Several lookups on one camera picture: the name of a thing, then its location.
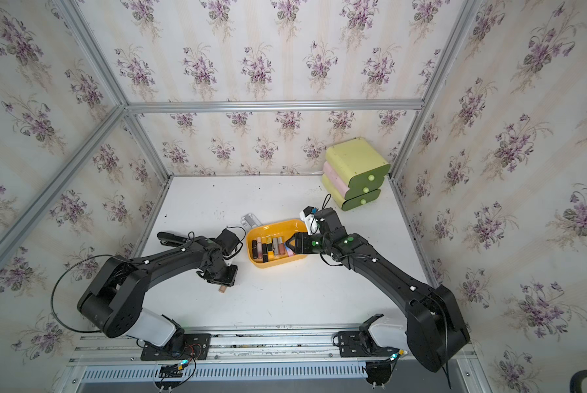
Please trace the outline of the yellow plastic storage box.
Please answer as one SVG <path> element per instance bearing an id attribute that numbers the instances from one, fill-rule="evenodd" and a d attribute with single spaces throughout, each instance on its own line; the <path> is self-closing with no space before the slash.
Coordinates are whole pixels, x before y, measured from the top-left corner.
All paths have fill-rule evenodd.
<path id="1" fill-rule="evenodd" d="M 306 233 L 306 225 L 300 219 L 251 229 L 245 239 L 249 260 L 257 268 L 267 269 L 306 258 L 306 255 L 298 254 L 285 243 L 298 232 Z"/>

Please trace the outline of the black lipstick tube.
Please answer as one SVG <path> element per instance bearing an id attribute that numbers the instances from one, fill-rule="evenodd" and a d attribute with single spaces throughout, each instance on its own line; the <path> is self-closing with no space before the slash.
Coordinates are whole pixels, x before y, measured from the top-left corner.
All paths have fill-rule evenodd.
<path id="1" fill-rule="evenodd" d="M 252 240 L 252 259 L 256 260 L 258 258 L 258 244 L 257 240 Z"/>

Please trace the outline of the rose lip gloss tube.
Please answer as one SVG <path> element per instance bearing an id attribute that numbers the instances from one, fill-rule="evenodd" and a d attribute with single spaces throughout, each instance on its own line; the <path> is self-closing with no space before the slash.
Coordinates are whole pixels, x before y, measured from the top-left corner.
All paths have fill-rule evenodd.
<path id="1" fill-rule="evenodd" d="M 285 248 L 285 244 L 283 242 L 282 237 L 278 238 L 278 242 L 279 242 L 279 250 L 280 250 L 280 255 L 287 255 L 286 253 L 286 248 Z"/>

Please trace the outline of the slim black lipstick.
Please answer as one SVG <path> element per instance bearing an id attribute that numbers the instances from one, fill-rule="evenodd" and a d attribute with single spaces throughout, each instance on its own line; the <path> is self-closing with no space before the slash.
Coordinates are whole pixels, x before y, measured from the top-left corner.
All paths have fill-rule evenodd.
<path id="1" fill-rule="evenodd" d="M 262 261 L 263 261 L 263 263 L 266 263 L 269 261 L 269 253 L 268 253 L 268 248 L 267 248 L 266 243 L 262 244 Z"/>

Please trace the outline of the black gold lipstick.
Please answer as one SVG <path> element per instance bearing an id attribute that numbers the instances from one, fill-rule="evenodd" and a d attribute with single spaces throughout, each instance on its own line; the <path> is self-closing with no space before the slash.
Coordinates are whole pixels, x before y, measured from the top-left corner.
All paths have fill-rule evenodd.
<path id="1" fill-rule="evenodd" d="M 267 237 L 266 241 L 265 241 L 266 248 L 267 248 L 268 252 L 272 255 L 274 254 L 273 240 L 274 240 L 273 237 Z"/>

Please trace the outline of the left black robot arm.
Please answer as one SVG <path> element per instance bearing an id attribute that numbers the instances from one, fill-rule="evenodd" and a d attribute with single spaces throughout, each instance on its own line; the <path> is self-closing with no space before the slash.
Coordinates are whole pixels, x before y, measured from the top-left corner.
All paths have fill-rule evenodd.
<path id="1" fill-rule="evenodd" d="M 243 241 L 230 229 L 223 229 L 218 237 L 159 232 L 157 239 L 166 251 L 132 259 L 110 257 L 79 299 L 77 309 L 106 337 L 126 335 L 178 352 L 184 346 L 184 329 L 173 319 L 144 309 L 147 292 L 192 270 L 207 283 L 232 287 L 238 267 L 228 261 L 241 251 Z"/>

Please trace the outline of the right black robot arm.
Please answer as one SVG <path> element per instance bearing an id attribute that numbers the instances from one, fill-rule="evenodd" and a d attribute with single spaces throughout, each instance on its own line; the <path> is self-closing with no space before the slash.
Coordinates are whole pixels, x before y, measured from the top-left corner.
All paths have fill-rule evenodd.
<path id="1" fill-rule="evenodd" d="M 332 208 L 306 207 L 306 231 L 285 244 L 297 255 L 329 257 L 369 280 L 406 317 L 406 345 L 427 370 L 437 372 L 466 344 L 470 334 L 455 295 L 413 278 L 383 257 L 360 234 L 347 232 Z"/>

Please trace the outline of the clear acrylic holder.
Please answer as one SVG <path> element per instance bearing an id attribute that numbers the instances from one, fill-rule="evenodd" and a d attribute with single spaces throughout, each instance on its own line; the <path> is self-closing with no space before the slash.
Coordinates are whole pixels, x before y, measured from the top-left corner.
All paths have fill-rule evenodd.
<path id="1" fill-rule="evenodd" d="M 247 230 L 262 227 L 262 222 L 253 213 L 243 215 L 240 224 Z"/>

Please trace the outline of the black stapler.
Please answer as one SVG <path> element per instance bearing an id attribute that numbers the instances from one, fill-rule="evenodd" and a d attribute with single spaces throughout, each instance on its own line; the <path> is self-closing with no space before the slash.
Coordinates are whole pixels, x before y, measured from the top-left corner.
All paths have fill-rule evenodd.
<path id="1" fill-rule="evenodd" d="M 172 234 L 169 232 L 159 232 L 157 239 L 165 247 L 188 247 L 194 240 L 194 232 L 189 232 L 185 236 Z"/>

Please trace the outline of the green pink drawer organizer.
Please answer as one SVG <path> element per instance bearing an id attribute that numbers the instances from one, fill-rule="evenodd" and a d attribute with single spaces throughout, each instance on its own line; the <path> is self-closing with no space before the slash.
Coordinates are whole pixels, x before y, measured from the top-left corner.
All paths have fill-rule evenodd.
<path id="1" fill-rule="evenodd" d="M 363 138 L 328 147 L 322 183 L 342 211 L 375 201 L 390 164 Z"/>

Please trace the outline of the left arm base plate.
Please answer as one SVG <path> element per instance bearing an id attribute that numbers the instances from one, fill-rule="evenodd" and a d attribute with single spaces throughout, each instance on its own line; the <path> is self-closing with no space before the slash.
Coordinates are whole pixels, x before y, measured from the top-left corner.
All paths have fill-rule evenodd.
<path id="1" fill-rule="evenodd" d="M 205 360 L 208 356 L 212 335 L 209 333 L 185 334 L 182 338 L 173 337 L 164 347 L 146 343 L 142 349 L 141 361 L 163 360 Z"/>

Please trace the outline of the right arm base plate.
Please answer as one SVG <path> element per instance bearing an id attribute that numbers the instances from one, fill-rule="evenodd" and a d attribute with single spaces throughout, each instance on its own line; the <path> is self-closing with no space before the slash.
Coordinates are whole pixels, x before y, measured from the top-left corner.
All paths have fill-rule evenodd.
<path id="1" fill-rule="evenodd" d="M 332 344 L 338 348 L 341 358 L 381 357 L 396 360 L 406 355 L 404 350 L 378 346 L 371 336 L 360 331 L 340 331 L 332 336 Z"/>

